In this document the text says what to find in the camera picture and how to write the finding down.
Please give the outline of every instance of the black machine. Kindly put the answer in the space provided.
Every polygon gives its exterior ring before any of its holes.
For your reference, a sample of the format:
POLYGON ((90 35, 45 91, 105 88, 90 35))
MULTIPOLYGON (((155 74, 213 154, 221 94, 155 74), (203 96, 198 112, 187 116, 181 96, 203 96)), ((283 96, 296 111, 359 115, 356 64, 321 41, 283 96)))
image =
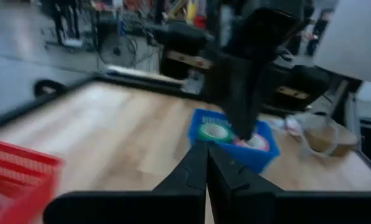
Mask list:
MULTIPOLYGON (((215 10, 211 15, 217 18, 215 10)), ((150 28, 164 44, 160 72, 177 79, 185 78, 190 69, 205 74, 202 94, 224 110, 239 138, 249 139, 263 101, 282 85, 272 75, 273 60, 278 46, 306 25, 298 18, 278 9, 256 8, 225 47, 218 44, 211 21, 208 31, 176 21, 150 28)), ((283 91, 307 97, 300 91, 283 91)), ((197 141, 152 191, 68 193, 48 205, 44 222, 204 223, 206 185, 215 223, 371 220, 371 193, 284 191, 215 143, 197 141)))

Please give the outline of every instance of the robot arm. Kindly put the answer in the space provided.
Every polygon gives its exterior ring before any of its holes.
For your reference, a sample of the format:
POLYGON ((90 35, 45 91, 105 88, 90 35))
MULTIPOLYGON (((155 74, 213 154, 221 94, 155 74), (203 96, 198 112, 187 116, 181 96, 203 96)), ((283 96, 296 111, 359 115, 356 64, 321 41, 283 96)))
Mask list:
POLYGON ((182 22, 154 26, 164 45, 160 73, 187 78, 190 69, 205 74, 202 93, 219 105, 240 139, 250 139, 263 101, 275 92, 275 77, 265 71, 277 48, 307 23, 287 12, 261 7, 244 19, 220 48, 207 31, 182 22))

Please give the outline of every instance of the pink object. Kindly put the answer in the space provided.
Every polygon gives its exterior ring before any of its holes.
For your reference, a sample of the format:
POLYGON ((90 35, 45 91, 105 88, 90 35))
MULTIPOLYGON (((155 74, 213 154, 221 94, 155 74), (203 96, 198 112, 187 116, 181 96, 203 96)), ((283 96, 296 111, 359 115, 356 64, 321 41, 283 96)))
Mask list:
POLYGON ((234 140, 234 144, 237 146, 247 147, 250 149, 262 150, 266 152, 270 150, 270 145, 268 144, 268 141, 259 134, 255 134, 253 138, 251 138, 247 142, 236 138, 234 140))

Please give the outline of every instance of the green tape roll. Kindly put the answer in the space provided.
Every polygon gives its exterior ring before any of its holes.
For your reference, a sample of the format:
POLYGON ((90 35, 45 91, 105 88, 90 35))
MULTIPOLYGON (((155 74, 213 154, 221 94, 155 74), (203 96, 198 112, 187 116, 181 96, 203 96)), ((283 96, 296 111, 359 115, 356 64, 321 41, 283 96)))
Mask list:
POLYGON ((232 142, 233 134, 229 128, 217 123, 205 123, 199 126, 200 139, 208 141, 232 142))

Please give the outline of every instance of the wheel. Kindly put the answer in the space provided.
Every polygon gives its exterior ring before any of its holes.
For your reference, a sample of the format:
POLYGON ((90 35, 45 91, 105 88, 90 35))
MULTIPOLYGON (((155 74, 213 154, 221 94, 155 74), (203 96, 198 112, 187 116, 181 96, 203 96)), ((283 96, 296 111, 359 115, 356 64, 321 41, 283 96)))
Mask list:
POLYGON ((65 90, 65 85, 53 80, 38 80, 34 83, 34 96, 39 97, 50 93, 61 93, 65 90))

